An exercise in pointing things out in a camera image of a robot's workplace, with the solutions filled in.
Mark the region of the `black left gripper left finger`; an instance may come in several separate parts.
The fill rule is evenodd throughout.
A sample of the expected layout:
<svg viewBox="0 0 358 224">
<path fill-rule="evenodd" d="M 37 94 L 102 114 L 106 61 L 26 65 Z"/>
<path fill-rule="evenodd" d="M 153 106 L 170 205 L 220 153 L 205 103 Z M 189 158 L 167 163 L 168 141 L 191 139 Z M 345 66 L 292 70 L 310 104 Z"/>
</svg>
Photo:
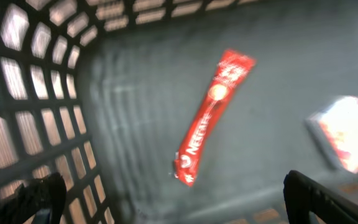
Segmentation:
<svg viewBox="0 0 358 224">
<path fill-rule="evenodd" d="M 20 185 L 13 195 L 0 201 L 0 224 L 25 223 L 31 217 L 34 223 L 59 224 L 66 197 L 67 188 L 60 173 L 31 179 L 27 186 Z"/>
</svg>

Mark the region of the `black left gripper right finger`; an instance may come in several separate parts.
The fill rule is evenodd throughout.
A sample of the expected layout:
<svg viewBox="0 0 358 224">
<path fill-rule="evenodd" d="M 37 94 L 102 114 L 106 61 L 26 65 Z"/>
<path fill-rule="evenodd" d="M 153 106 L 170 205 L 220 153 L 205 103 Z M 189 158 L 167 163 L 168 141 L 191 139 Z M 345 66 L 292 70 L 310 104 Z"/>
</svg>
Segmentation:
<svg viewBox="0 0 358 224">
<path fill-rule="evenodd" d="M 283 181 L 290 224 L 310 224 L 310 213 L 325 223 L 358 224 L 358 205 L 313 179 L 291 170 Z"/>
</svg>

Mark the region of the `red white small packet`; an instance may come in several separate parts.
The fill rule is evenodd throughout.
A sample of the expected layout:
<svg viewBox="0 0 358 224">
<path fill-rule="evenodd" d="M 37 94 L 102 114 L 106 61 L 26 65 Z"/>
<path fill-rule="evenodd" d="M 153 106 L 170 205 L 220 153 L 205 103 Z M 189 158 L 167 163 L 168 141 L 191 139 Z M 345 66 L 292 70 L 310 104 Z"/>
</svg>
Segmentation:
<svg viewBox="0 0 358 224">
<path fill-rule="evenodd" d="M 358 173 L 358 97 L 342 95 L 305 120 L 329 163 Z"/>
</svg>

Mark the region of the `grey plastic mesh basket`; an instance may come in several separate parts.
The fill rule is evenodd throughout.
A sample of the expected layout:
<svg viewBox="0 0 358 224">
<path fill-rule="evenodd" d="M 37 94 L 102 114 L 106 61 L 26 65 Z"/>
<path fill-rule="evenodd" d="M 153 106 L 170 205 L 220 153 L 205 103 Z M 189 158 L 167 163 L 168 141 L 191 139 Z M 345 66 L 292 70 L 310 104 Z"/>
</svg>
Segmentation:
<svg viewBox="0 0 358 224">
<path fill-rule="evenodd" d="M 175 154 L 227 49 L 256 59 L 206 140 Z M 287 223 L 298 170 L 358 205 L 305 120 L 358 97 L 358 1 L 0 0 L 0 201 L 52 173 L 60 223 Z"/>
</svg>

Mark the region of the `red Nescafe stick sachet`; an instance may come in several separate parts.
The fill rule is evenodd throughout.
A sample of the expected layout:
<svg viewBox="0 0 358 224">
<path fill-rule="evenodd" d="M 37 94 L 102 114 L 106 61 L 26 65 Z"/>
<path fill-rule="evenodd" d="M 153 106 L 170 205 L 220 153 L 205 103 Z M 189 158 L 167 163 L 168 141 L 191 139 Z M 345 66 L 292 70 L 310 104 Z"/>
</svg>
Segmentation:
<svg viewBox="0 0 358 224">
<path fill-rule="evenodd" d="M 206 140 L 256 59 L 232 49 L 224 51 L 195 117 L 175 154 L 175 178 L 191 187 L 198 175 Z"/>
</svg>

